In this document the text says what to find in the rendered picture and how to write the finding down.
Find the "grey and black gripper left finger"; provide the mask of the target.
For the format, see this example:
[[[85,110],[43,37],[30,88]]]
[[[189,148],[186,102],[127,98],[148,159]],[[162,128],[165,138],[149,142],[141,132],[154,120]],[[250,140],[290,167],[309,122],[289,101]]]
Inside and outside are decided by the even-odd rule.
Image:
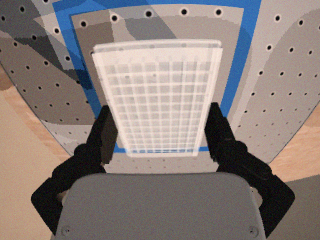
[[[106,173],[103,166],[112,160],[117,135],[118,130],[110,108],[103,105],[86,143],[78,145],[74,155],[57,166],[52,177],[44,181],[32,194],[31,203],[54,236],[66,192],[78,178]]]

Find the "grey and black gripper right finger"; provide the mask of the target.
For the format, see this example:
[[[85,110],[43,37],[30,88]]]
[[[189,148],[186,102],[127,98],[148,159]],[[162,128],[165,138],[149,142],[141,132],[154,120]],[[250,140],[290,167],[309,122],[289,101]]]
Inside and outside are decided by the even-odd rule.
[[[219,164],[216,172],[241,176],[261,195],[259,212],[267,239],[294,202],[294,192],[268,164],[249,153],[246,144],[235,140],[217,102],[211,102],[204,132],[210,157]]]

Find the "blue tape outline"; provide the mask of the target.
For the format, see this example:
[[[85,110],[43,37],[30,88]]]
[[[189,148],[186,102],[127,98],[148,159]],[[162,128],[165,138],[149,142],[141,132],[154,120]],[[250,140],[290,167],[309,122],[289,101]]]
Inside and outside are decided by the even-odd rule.
[[[220,105],[223,116],[227,117],[246,63],[261,0],[61,0],[54,2],[52,5],[64,42],[96,119],[102,107],[87,69],[71,16],[120,7],[157,4],[201,4],[244,8],[237,45]]]

